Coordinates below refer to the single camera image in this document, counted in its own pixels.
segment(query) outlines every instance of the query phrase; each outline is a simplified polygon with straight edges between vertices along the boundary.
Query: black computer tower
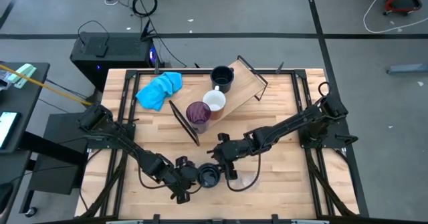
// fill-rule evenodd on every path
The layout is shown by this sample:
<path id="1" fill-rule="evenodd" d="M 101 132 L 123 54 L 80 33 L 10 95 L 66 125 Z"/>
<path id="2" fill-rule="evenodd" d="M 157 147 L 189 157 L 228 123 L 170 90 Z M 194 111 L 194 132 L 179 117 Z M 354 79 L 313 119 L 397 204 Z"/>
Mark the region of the black computer tower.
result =
<path id="1" fill-rule="evenodd" d="M 150 38 L 139 33 L 87 33 L 81 32 L 74 43 L 71 61 L 93 83 L 104 91 L 109 69 L 163 68 Z"/>

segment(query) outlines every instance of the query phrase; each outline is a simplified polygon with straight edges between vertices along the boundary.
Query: wooden board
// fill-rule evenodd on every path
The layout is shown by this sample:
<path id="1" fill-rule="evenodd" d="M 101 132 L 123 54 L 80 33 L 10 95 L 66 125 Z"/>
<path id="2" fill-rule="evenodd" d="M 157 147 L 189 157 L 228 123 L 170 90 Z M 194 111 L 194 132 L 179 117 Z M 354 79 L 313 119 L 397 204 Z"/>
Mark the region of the wooden board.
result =
<path id="1" fill-rule="evenodd" d="M 104 91 L 102 104 L 115 115 L 120 103 L 124 73 L 125 70 L 110 70 Z M 324 73 L 321 69 L 306 70 L 306 73 L 311 97 L 317 100 L 320 97 L 318 85 L 325 81 Z M 221 124 L 215 125 L 200 137 L 200 147 L 192 142 L 175 120 L 167 103 L 160 112 L 137 106 L 139 108 L 136 109 L 135 117 L 140 120 L 137 122 L 136 143 L 147 150 L 163 154 L 171 161 L 186 155 L 197 166 L 215 162 L 205 152 L 218 143 L 216 140 L 219 132 L 226 132 L 231 138 L 242 138 L 242 134 L 248 130 L 276 124 L 297 112 L 289 75 L 263 77 L 269 85 L 261 102 L 252 98 L 238 107 Z M 148 83 L 150 78 L 143 77 L 140 86 Z M 183 76 L 183 84 L 196 84 L 203 78 L 206 76 Z M 346 163 L 333 150 L 323 150 L 323 153 L 332 188 L 349 209 L 358 212 Z M 94 201 L 104 186 L 109 156 L 110 151 L 103 150 L 86 167 L 82 193 L 87 203 Z M 257 170 L 257 157 L 241 159 L 236 162 L 235 167 L 239 180 L 232 183 L 232 186 L 239 188 L 252 181 Z M 169 199 L 171 192 L 168 189 L 144 189 L 138 181 L 137 171 L 135 160 L 129 158 L 120 206 L 121 219 L 151 219 L 153 214 L 160 214 L 161 219 L 270 219 L 274 213 L 282 219 L 315 218 L 308 169 L 296 132 L 281 138 L 269 152 L 262 154 L 258 182 L 242 193 L 231 192 L 222 178 L 215 188 L 201 189 L 197 194 L 191 195 L 189 203 L 178 205 L 175 200 Z M 148 185 L 155 185 L 144 175 L 143 181 Z M 326 210 L 321 188 L 319 192 L 322 209 Z M 109 207 L 113 201 L 114 198 L 110 198 Z M 83 212 L 84 207 L 79 202 L 76 214 Z"/>
<path id="2" fill-rule="evenodd" d="M 265 87 L 264 83 L 261 82 L 241 61 L 236 60 L 231 65 L 233 73 L 235 75 L 230 91 L 226 96 L 226 105 L 223 111 L 223 115 L 218 120 L 208 121 L 207 129 L 210 129 L 216 123 L 227 117 L 228 114 L 232 113 L 236 108 L 240 107 L 250 98 L 254 97 L 258 92 L 262 91 Z M 185 96 L 180 98 L 173 98 L 172 101 L 175 106 L 180 110 L 183 116 L 186 116 L 187 107 L 196 101 L 202 101 L 203 96 L 210 90 L 213 89 L 211 78 L 208 76 L 204 77 L 205 81 L 199 82 L 199 85 L 184 85 L 180 91 L 186 91 Z"/>

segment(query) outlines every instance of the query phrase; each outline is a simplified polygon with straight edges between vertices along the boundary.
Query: blue towel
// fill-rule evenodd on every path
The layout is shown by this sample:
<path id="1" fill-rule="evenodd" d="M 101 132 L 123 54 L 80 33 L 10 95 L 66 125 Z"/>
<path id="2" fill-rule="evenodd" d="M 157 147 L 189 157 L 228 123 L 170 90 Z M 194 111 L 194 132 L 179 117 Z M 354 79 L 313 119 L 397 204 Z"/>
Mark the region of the blue towel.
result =
<path id="1" fill-rule="evenodd" d="M 163 73 L 140 90 L 136 98 L 143 108 L 159 111 L 165 97 L 171 97 L 181 89 L 182 85 L 180 73 Z"/>

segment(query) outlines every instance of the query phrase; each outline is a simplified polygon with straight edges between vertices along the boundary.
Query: butcher block tabletop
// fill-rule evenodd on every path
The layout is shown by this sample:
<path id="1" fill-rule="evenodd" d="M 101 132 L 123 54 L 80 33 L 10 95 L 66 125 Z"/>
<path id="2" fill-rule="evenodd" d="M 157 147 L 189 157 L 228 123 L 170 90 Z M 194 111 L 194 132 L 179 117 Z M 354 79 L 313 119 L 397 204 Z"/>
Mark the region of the butcher block tabletop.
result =
<path id="1" fill-rule="evenodd" d="M 117 118 L 126 70 L 110 70 L 102 97 L 102 105 Z M 326 81 L 323 69 L 306 69 L 310 95 L 315 102 L 320 83 Z M 224 132 L 231 139 L 242 139 L 243 133 L 261 126 L 272 126 L 297 113 L 296 100 L 289 74 L 263 74 L 267 89 L 260 101 L 255 98 L 236 108 L 219 123 L 199 137 L 200 146 L 192 141 L 185 129 L 174 117 L 168 100 L 174 101 L 192 92 L 201 82 L 209 79 L 209 74 L 183 74 L 183 88 L 172 98 L 164 101 L 157 112 L 145 110 L 136 103 L 134 118 L 138 119 L 134 141 L 145 150 L 160 153 L 172 162 L 180 156 L 187 156 L 196 166 L 206 162 L 216 163 L 206 154 L 219 143 L 217 134 Z M 155 76 L 142 75 L 139 90 Z M 300 80 L 299 90 L 304 100 Z M 130 108 L 134 79 L 130 81 L 126 101 L 125 118 Z M 111 150 L 102 150 L 88 163 L 82 183 L 82 196 L 88 206 L 93 203 L 104 187 Z M 346 162 L 332 149 L 324 149 L 324 162 L 331 187 L 353 212 L 358 212 L 354 189 Z M 116 164 L 121 156 L 117 155 Z M 248 156 L 235 162 L 238 180 L 232 181 L 235 188 L 252 182 L 257 172 L 257 156 Z M 142 174 L 146 185 L 156 186 Z M 112 214 L 116 187 L 110 193 L 107 214 Z M 318 183 L 323 214 L 327 214 L 324 191 Z M 152 219 L 159 214 L 161 219 L 271 219 L 278 214 L 281 219 L 316 218 L 312 192 L 308 176 L 305 154 L 300 147 L 298 133 L 293 132 L 280 139 L 272 149 L 261 155 L 261 172 L 256 184 L 243 192 L 230 191 L 224 175 L 220 183 L 211 189 L 202 188 L 191 195 L 188 203 L 178 205 L 170 199 L 168 188 L 145 189 L 138 180 L 138 166 L 133 158 L 128 158 L 124 178 L 119 219 Z M 84 213 L 85 207 L 79 200 L 76 215 Z"/>

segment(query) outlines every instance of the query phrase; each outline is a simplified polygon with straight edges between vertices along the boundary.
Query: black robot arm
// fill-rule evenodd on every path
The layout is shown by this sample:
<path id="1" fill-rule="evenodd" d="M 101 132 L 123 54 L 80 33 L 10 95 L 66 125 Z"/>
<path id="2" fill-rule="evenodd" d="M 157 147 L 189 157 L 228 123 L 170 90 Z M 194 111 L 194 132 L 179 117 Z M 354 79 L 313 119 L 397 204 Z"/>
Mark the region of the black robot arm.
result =
<path id="1" fill-rule="evenodd" d="M 319 141 L 326 136 L 326 129 L 331 122 L 344 118 L 347 114 L 348 110 L 339 99 L 331 95 L 323 96 L 304 111 L 274 126 L 264 126 L 245 133 L 242 140 L 230 140 L 228 134 L 221 133 L 218 137 L 222 142 L 207 153 L 212 153 L 211 158 L 219 162 L 221 171 L 226 173 L 226 179 L 233 180 L 237 178 L 233 161 L 266 152 L 281 137 L 295 130 L 303 131 L 308 140 Z"/>
<path id="2" fill-rule="evenodd" d="M 245 133 L 242 140 L 230 140 L 228 134 L 221 133 L 218 136 L 221 143 L 213 150 L 208 151 L 208 153 L 213 154 L 211 158 L 214 158 L 219 163 L 220 171 L 225 173 L 228 187 L 232 191 L 244 191 L 250 188 L 258 178 L 260 172 L 260 154 L 270 150 L 272 145 L 276 144 L 281 137 L 299 130 L 302 132 L 300 137 L 303 137 L 303 140 L 301 139 L 300 141 L 304 143 L 304 148 L 319 147 L 317 145 L 321 145 L 327 136 L 328 125 L 337 122 L 341 118 L 345 118 L 347 114 L 348 110 L 346 110 L 342 102 L 332 94 L 328 94 L 321 97 L 313 105 L 308 106 L 304 111 L 274 126 L 264 126 Z M 233 161 L 254 155 L 259 155 L 259 168 L 256 178 L 245 188 L 232 189 L 229 186 L 229 180 L 237 179 L 237 172 L 234 170 Z M 346 205 L 338 198 L 326 179 L 323 178 L 311 155 L 309 155 L 308 167 L 309 171 L 320 181 L 320 184 L 324 187 L 333 203 L 338 207 L 340 213 L 349 216 L 355 215 L 346 208 Z"/>
<path id="3" fill-rule="evenodd" d="M 128 137 L 128 131 L 113 121 L 111 111 L 100 104 L 90 106 L 78 120 L 78 126 L 88 134 L 88 138 L 103 139 L 116 145 L 135 158 L 144 174 L 157 183 L 164 183 L 177 198 L 177 203 L 190 201 L 189 190 L 195 184 L 197 169 L 182 156 L 176 160 L 176 166 L 161 154 L 144 150 Z"/>

